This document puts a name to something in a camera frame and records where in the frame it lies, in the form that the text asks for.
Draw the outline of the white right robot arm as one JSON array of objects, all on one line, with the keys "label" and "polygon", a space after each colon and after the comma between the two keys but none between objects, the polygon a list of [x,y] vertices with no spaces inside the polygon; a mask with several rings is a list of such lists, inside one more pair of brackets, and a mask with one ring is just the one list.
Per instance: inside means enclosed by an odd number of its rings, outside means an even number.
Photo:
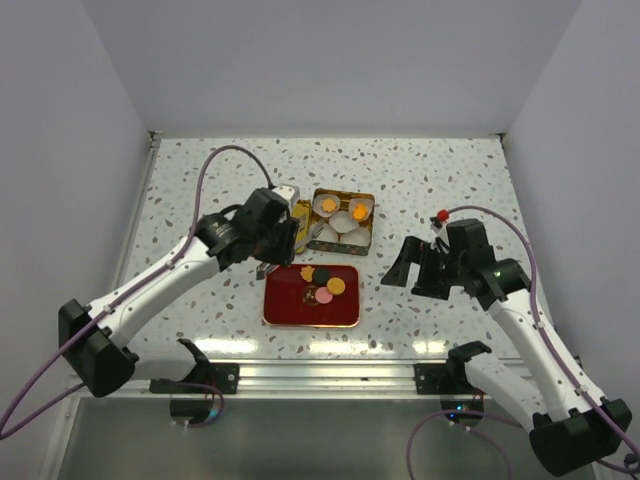
[{"label": "white right robot arm", "polygon": [[452,348],[438,390],[489,395],[526,431],[544,469],[563,476],[614,454],[632,420],[571,355],[537,306],[534,282],[520,263],[499,259],[477,219],[434,222],[436,238],[404,239],[381,282],[404,286],[419,268],[412,294],[446,300],[455,287],[476,300],[512,342],[532,379],[524,380],[481,341]]}]

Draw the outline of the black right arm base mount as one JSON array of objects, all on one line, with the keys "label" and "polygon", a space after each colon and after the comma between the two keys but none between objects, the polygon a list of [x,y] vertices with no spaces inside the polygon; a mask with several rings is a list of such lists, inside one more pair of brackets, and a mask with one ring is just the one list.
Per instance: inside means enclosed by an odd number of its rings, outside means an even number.
[{"label": "black right arm base mount", "polygon": [[478,393],[479,390],[467,379],[465,365],[474,357],[491,352],[491,348],[483,342],[473,341],[449,350],[444,363],[414,364],[416,393],[418,395]]}]

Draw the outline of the steel serving tongs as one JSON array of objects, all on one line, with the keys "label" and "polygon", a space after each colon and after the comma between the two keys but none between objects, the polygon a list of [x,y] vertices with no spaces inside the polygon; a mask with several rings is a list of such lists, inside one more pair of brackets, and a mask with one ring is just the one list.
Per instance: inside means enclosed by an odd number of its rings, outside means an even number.
[{"label": "steel serving tongs", "polygon": [[[309,242],[316,239],[324,229],[324,225],[325,223],[323,221],[313,224],[308,229],[307,235],[302,240],[299,240],[295,243],[294,250],[306,247]],[[258,281],[265,280],[267,276],[274,272],[277,268],[279,268],[279,265],[265,262],[260,263],[256,268],[256,279]]]}]

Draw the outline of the black sandwich cookie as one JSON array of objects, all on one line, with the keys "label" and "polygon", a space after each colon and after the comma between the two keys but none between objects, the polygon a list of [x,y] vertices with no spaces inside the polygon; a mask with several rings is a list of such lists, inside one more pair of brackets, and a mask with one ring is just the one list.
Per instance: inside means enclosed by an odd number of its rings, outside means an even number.
[{"label": "black sandwich cookie", "polygon": [[326,268],[316,268],[312,273],[312,281],[318,286],[325,286],[331,278],[331,273]]}]

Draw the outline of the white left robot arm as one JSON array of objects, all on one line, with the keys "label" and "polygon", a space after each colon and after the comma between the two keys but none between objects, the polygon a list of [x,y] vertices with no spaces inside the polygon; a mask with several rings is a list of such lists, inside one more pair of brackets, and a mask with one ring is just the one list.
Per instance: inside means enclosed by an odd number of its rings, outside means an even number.
[{"label": "white left robot arm", "polygon": [[298,221],[291,211],[295,186],[259,188],[242,205],[197,217],[187,236],[163,258],[116,291],[83,306],[59,310],[63,356],[91,394],[101,398],[130,380],[175,383],[201,390],[213,375],[206,355],[181,338],[171,354],[147,359],[128,344],[167,306],[200,283],[249,258],[288,266],[295,254]]}]

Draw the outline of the orange fish cookie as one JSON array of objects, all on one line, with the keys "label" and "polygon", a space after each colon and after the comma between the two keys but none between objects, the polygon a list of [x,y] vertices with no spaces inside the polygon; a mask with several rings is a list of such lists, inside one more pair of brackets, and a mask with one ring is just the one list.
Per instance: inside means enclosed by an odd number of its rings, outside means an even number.
[{"label": "orange fish cookie", "polygon": [[352,211],[352,217],[357,222],[361,222],[365,220],[367,218],[367,215],[368,215],[368,209],[364,204],[357,204]]}]

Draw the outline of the green tin lid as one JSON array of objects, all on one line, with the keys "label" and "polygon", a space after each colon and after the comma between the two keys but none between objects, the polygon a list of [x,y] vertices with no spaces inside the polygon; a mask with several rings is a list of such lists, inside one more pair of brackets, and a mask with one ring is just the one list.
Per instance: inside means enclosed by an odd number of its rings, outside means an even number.
[{"label": "green tin lid", "polygon": [[[299,220],[299,230],[296,237],[296,242],[302,240],[308,232],[310,217],[311,217],[311,202],[309,200],[299,200],[292,210],[292,217],[295,217]],[[306,247],[302,247],[298,250],[295,250],[297,254],[301,254],[304,252]]]}]

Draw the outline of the tan round biscuit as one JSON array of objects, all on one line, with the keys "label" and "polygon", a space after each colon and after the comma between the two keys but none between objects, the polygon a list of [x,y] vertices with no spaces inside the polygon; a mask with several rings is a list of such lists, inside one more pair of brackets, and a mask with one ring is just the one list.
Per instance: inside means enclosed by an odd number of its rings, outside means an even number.
[{"label": "tan round biscuit", "polygon": [[341,278],[332,277],[327,281],[326,288],[332,295],[337,296],[345,292],[346,284]]}]

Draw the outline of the orange leaf cookie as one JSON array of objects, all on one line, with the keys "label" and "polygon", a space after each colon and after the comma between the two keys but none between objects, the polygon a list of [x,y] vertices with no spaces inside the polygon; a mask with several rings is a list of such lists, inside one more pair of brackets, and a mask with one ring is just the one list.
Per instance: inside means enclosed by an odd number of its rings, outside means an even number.
[{"label": "orange leaf cookie", "polygon": [[314,274],[314,268],[310,265],[307,265],[300,270],[301,278],[306,282],[313,281],[313,274]]}]

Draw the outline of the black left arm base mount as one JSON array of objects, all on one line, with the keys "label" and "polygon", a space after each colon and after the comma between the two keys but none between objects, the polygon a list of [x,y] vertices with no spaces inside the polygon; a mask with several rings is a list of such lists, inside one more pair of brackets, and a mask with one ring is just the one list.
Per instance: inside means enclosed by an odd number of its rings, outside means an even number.
[{"label": "black left arm base mount", "polygon": [[191,340],[180,338],[180,353],[187,352],[186,372],[156,376],[150,380],[153,394],[236,394],[240,379],[237,363],[211,362]]}]

